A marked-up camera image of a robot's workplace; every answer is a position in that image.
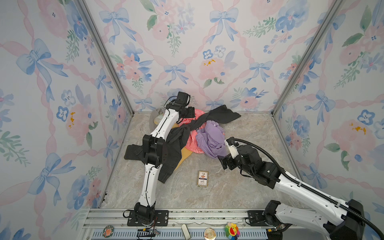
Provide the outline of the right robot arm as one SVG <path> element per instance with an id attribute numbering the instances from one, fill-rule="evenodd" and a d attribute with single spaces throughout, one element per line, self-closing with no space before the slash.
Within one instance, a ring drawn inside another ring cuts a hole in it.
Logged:
<path id="1" fill-rule="evenodd" d="M 305 184 L 284 170 L 264 149 L 248 141 L 229 138 L 226 146 L 230 153 L 219 156 L 223 169 L 238 168 L 240 174 L 254 179 L 260 185 L 285 193 L 310 207 L 298 209 L 271 200 L 263 213 L 248 216 L 249 224 L 265 224 L 277 232 L 282 225 L 285 231 L 292 225 L 321 233 L 332 240 L 361 240 L 366 223 L 363 205 L 355 200 L 348 202 L 327 195 Z"/>

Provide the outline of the pink printed cloth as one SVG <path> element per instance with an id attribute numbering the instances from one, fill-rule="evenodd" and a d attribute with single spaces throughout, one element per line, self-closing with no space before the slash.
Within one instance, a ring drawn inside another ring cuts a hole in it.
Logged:
<path id="1" fill-rule="evenodd" d="M 197 120 L 199 117 L 201 117 L 205 112 L 199 109 L 195 109 L 195 117 L 193 119 L 184 119 L 181 121 L 179 126 L 189 124 L 192 120 Z M 197 154 L 203 154 L 204 151 L 198 146 L 198 142 L 196 139 L 197 131 L 192 130 L 189 136 L 189 139 L 187 141 L 187 144 L 185 146 L 186 149 L 188 149 L 191 152 L 197 153 Z"/>

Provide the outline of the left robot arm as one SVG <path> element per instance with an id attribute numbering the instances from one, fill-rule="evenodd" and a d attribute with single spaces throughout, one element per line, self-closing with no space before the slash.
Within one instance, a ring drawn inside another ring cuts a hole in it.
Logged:
<path id="1" fill-rule="evenodd" d="M 195 109 L 189 107 L 191 96 L 178 92 L 177 98 L 166 104 L 166 110 L 158 126 L 150 135 L 143 137 L 145 180 L 142 192 L 129 222 L 135 226 L 149 226 L 156 222 L 156 189 L 163 163 L 168 157 L 167 137 L 177 122 L 183 118 L 194 118 Z"/>

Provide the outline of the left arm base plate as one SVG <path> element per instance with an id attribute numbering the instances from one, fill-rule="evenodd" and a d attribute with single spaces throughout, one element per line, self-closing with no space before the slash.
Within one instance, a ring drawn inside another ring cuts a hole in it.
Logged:
<path id="1" fill-rule="evenodd" d="M 167 227 L 169 222 L 169 211 L 168 210 L 155 210 L 150 216 L 149 220 L 144 217 L 140 217 L 134 211 L 130 211 L 127 217 L 128 227 Z"/>

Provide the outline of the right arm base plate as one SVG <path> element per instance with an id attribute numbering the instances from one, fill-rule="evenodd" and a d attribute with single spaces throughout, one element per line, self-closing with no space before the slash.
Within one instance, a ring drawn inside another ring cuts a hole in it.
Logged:
<path id="1" fill-rule="evenodd" d="M 265 213 L 262 210 L 247 211 L 247 223 L 252 227 L 272 227 L 282 229 L 289 224 L 280 222 L 274 214 Z"/>

